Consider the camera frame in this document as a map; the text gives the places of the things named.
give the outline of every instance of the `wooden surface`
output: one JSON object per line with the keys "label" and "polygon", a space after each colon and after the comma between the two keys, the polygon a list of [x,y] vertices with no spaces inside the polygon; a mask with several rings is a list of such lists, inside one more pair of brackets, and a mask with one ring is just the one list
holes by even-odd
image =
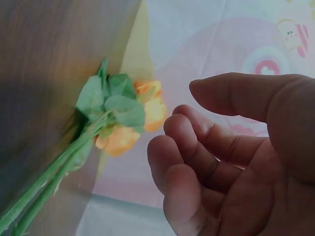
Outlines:
{"label": "wooden surface", "polygon": [[[76,99],[101,60],[118,72],[139,2],[0,1],[0,212],[73,139]],[[29,235],[74,235],[97,157],[66,178]]]}

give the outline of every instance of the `artificial flower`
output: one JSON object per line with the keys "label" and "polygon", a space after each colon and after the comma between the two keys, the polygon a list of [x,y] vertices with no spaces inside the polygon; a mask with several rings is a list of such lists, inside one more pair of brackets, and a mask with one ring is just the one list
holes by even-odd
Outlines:
{"label": "artificial flower", "polygon": [[95,145],[98,149],[104,149],[113,157],[122,155],[125,151],[132,149],[140,138],[140,134],[133,128],[116,125],[113,132],[106,138],[97,137]]}
{"label": "artificial flower", "polygon": [[153,90],[151,96],[143,101],[145,110],[144,130],[149,132],[157,131],[163,125],[167,109],[162,98],[162,87],[160,81],[136,81],[134,83],[137,95],[143,95]]}

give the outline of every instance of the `flower stem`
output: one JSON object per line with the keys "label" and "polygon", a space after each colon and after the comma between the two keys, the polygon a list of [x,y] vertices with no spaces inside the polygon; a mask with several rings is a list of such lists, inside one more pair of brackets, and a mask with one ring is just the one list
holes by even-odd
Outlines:
{"label": "flower stem", "polygon": [[65,164],[60,168],[60,170],[56,173],[55,177],[49,182],[49,184],[45,187],[45,189],[41,192],[39,197],[34,201],[34,203],[27,210],[25,215],[21,218],[21,220],[14,227],[12,236],[21,236],[24,231],[29,227],[32,220],[36,217],[37,213],[41,210],[45,202],[54,194],[55,189],[59,185],[60,181],[67,174],[69,169],[73,166],[75,158],[77,157],[76,153],[80,152],[80,149],[75,151],[70,158],[65,162]]}
{"label": "flower stem", "polygon": [[105,113],[98,121],[88,127],[77,140],[75,140],[70,146],[55,160],[47,166],[41,176],[35,180],[35,182],[22,193],[22,196],[16,201],[16,203],[8,209],[0,218],[0,235],[7,230],[10,224],[21,214],[27,204],[35,197],[38,191],[51,180],[61,166],[67,161],[67,159],[88,140],[99,132],[107,122],[108,113]]}

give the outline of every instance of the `palm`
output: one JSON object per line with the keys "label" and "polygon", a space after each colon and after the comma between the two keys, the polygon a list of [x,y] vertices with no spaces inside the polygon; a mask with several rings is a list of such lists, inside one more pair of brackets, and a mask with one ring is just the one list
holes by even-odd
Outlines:
{"label": "palm", "polygon": [[314,229],[314,207],[314,186],[289,176],[266,140],[231,186],[220,210],[220,231],[234,235],[308,235],[311,231],[306,226]]}
{"label": "palm", "polygon": [[[148,147],[175,233],[314,235],[315,83],[228,74],[197,84],[191,92],[204,108],[265,121],[270,139],[235,135],[188,106],[177,107],[165,122],[166,135]],[[304,107],[299,116],[294,103]]]}

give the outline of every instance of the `yellow flower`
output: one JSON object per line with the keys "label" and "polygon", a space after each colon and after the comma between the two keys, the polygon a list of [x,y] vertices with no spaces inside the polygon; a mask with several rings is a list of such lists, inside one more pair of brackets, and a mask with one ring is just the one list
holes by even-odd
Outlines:
{"label": "yellow flower", "polygon": [[117,125],[107,138],[98,136],[95,145],[98,149],[106,150],[110,156],[116,157],[132,149],[139,138],[140,134],[133,128]]}
{"label": "yellow flower", "polygon": [[144,130],[149,132],[157,131],[163,125],[167,109],[162,98],[162,87],[160,81],[136,81],[134,87],[138,95],[149,93],[154,89],[153,94],[148,100],[143,102],[146,113]]}

